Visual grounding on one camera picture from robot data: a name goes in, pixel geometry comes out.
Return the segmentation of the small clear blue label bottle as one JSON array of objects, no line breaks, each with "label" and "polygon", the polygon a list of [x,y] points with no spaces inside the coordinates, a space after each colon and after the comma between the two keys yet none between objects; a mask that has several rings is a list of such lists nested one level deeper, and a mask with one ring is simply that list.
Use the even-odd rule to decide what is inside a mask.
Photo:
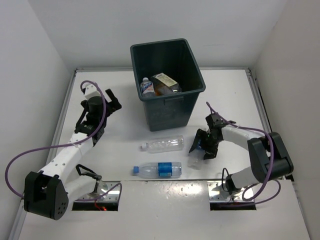
[{"label": "small clear blue label bottle", "polygon": [[202,149],[200,143],[198,143],[195,149],[188,153],[187,166],[194,170],[200,170],[204,161],[205,154],[206,152]]}]

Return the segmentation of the clear bottle white cap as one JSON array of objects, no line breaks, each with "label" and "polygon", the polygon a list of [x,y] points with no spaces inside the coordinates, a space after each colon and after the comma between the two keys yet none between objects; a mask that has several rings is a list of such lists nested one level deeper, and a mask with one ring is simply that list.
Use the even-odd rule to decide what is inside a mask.
[{"label": "clear bottle white cap", "polygon": [[181,151],[184,148],[184,137],[182,135],[161,137],[149,140],[141,144],[139,149],[150,154]]}]

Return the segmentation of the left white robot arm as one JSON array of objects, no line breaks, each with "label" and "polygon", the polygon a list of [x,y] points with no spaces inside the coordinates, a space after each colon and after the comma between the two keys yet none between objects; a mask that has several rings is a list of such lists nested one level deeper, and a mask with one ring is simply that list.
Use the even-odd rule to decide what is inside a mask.
[{"label": "left white robot arm", "polygon": [[103,136],[107,118],[122,106],[111,89],[105,91],[110,101],[94,91],[93,85],[83,92],[83,112],[67,146],[46,166],[25,178],[26,212],[59,220],[75,201],[86,201],[86,195],[90,196],[89,201],[102,198],[102,176],[81,165],[80,160]]}]

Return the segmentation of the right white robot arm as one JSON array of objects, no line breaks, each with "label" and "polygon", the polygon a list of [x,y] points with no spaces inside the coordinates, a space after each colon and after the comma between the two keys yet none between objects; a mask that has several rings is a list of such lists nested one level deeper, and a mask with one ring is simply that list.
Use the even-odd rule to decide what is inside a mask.
[{"label": "right white robot arm", "polygon": [[223,187],[230,195],[259,183],[265,186],[268,181],[293,172],[293,162],[279,133],[241,127],[218,113],[209,114],[205,120],[208,130],[197,130],[190,153],[203,151],[204,160],[214,159],[223,141],[248,151],[250,166],[228,175],[224,181]]}]

